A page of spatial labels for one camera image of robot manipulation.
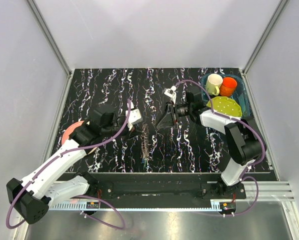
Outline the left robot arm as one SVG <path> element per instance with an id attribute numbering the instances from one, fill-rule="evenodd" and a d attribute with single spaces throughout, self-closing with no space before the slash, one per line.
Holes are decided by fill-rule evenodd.
<path id="1" fill-rule="evenodd" d="M 111 105 L 102 104 L 84 121 L 71 125 L 63 134 L 61 147 L 40 167 L 21 180 L 12 178 L 6 184 L 10 207 L 6 226 L 10 224 L 12 210 L 25 222 L 35 224 L 53 207 L 65 200 L 82 196 L 99 197 L 99 181 L 87 172 L 79 172 L 72 179 L 57 186 L 54 183 L 69 167 L 117 137 L 132 139 L 141 134 L 136 125 L 142 122 L 141 112 L 128 102 L 124 115 L 116 115 Z"/>

